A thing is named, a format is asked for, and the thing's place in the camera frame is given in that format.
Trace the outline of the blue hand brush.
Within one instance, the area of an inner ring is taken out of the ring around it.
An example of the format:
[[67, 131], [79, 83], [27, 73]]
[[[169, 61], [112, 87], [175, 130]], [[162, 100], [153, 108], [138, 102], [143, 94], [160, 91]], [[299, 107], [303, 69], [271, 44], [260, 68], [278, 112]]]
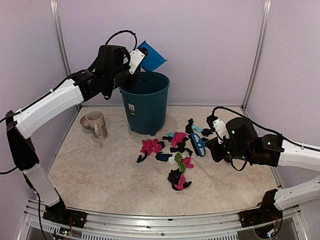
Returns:
[[197, 156], [203, 158], [206, 155], [206, 144], [197, 133], [191, 133], [189, 136], [191, 145]]

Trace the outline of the blue plastic dustpan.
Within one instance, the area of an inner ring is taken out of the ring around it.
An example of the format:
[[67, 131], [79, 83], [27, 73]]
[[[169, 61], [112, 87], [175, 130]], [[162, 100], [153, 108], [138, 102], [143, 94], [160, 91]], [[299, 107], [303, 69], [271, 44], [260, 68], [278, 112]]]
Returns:
[[148, 50], [148, 55], [140, 64], [140, 66], [146, 72], [153, 72], [167, 62], [167, 59], [162, 57], [152, 46], [147, 43], [146, 40], [144, 40], [137, 48], [146, 48]]

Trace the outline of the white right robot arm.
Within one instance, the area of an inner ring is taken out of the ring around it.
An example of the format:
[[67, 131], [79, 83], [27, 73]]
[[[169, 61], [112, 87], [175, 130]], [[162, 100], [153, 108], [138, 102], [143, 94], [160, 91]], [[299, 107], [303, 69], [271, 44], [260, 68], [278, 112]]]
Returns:
[[[243, 161], [245, 165], [263, 165], [270, 167], [296, 167], [301, 169], [320, 170], [319, 147], [296, 143], [275, 130], [258, 136], [257, 123], [247, 117], [236, 117], [224, 123], [220, 118], [208, 116], [207, 124], [216, 137], [205, 144], [215, 162], [222, 160], [232, 163]], [[320, 197], [320, 178], [315, 177], [307, 182], [265, 193], [271, 202], [264, 203], [256, 210], [256, 218], [266, 222], [277, 210], [317, 200]]]

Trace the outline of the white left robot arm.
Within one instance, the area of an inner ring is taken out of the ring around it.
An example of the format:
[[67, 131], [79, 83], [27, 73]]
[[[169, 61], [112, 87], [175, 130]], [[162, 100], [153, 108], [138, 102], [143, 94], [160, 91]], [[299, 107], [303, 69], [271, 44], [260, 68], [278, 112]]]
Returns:
[[137, 68], [147, 55], [147, 52], [139, 49], [128, 51], [123, 46], [102, 45], [96, 60], [88, 69], [72, 73], [26, 107], [6, 114], [6, 134], [13, 162], [45, 205], [51, 207], [49, 212], [57, 221], [66, 222], [70, 218], [70, 211], [60, 203], [58, 192], [40, 166], [31, 141], [32, 135], [62, 112], [98, 94], [109, 100], [116, 88], [133, 87], [138, 76]]

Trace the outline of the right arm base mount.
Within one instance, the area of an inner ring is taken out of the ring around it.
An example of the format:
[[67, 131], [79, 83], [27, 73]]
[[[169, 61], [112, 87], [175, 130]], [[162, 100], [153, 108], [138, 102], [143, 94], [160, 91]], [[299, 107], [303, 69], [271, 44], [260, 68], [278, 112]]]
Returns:
[[258, 208], [243, 210], [238, 213], [242, 228], [269, 223], [283, 218], [283, 211], [275, 206], [277, 189], [267, 191]]

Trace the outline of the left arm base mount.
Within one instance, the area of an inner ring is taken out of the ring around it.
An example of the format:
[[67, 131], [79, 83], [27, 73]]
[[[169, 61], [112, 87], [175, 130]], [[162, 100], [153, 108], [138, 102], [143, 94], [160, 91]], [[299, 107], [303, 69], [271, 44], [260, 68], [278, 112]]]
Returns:
[[87, 213], [67, 208], [62, 198], [53, 206], [45, 206], [43, 218], [45, 220], [69, 227], [84, 228]]

